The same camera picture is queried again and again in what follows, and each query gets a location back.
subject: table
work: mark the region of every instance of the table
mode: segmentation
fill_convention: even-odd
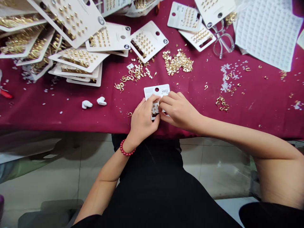
[[[179,2],[188,5],[186,0]],[[128,133],[131,118],[127,117],[127,113],[133,112],[144,97],[143,88],[168,83],[172,91],[182,92],[204,116],[261,130],[281,138],[304,138],[304,50],[296,45],[292,71],[283,80],[279,69],[252,56],[241,55],[238,48],[224,55],[221,60],[214,55],[213,45],[199,53],[176,29],[167,27],[171,4],[172,0],[161,2],[158,16],[152,10],[141,18],[109,16],[106,20],[130,26],[131,33],[153,20],[169,39],[169,44],[162,51],[170,50],[173,55],[177,53],[177,49],[182,48],[194,60],[192,72],[180,70],[179,74],[168,76],[160,51],[155,62],[150,61],[149,66],[152,74],[157,72],[157,75],[153,79],[142,78],[137,83],[128,81],[124,91],[120,93],[114,88],[114,83],[119,83],[120,78],[128,73],[126,66],[131,63],[132,58],[136,58],[134,52],[129,53],[127,58],[110,55],[103,62],[100,88],[70,84],[64,79],[53,84],[51,80],[54,76],[48,74],[35,84],[27,84],[28,81],[20,75],[21,68],[13,69],[15,65],[12,60],[0,60],[3,71],[1,85],[15,97],[8,100],[0,96],[0,128]],[[300,4],[300,0],[294,2],[294,14],[304,16],[304,12],[299,12]],[[234,36],[232,26],[228,28],[228,33]],[[221,68],[227,64],[231,64],[230,67],[234,67],[231,70],[238,70],[242,76],[233,81],[234,86],[241,84],[240,87],[236,86],[237,90],[233,95],[221,93],[220,90],[224,74]],[[244,71],[241,64],[250,67],[251,71]],[[220,94],[230,105],[228,113],[219,111],[215,105]],[[97,104],[96,100],[101,96],[105,97],[106,106]],[[93,107],[82,109],[83,100],[89,100]],[[294,107],[297,101],[302,105],[299,109]],[[160,123],[154,135],[163,138],[195,136],[164,122]]]

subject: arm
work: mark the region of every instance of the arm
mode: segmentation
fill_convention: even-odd
[[[304,156],[288,142],[250,128],[202,116],[182,93],[160,100],[161,119],[199,135],[218,138],[253,156],[260,176],[262,200],[295,208],[304,204]]]
[[[158,96],[151,96],[147,101],[143,99],[134,110],[131,119],[131,131],[123,144],[126,153],[130,153],[145,138],[157,130],[160,116],[158,115],[152,122],[151,109],[153,102],[159,98]],[[102,167],[74,224],[90,215],[102,215],[111,200],[118,178],[128,159],[129,156],[123,155],[118,149]]]

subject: red beaded bracelet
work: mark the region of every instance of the red beaded bracelet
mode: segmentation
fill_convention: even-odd
[[[125,139],[120,143],[120,150],[121,150],[123,155],[131,156],[135,152],[136,148],[131,153],[126,153],[123,149],[124,142],[125,142]]]

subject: tile floor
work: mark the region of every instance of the tile floor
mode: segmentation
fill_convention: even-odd
[[[18,218],[46,206],[71,208],[82,204],[102,166],[113,154],[111,135],[81,133],[80,147],[36,171],[0,184],[5,197],[2,227],[17,228]],[[181,139],[184,169],[218,198],[247,196],[249,158],[229,143]]]

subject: person's left hand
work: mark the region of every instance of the person's left hand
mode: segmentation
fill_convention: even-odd
[[[153,103],[160,98],[160,96],[155,95],[152,95],[147,101],[143,98],[132,114],[131,131],[128,137],[131,137],[132,141],[137,145],[153,134],[158,128],[161,117],[157,115],[154,122],[152,122],[151,110]]]

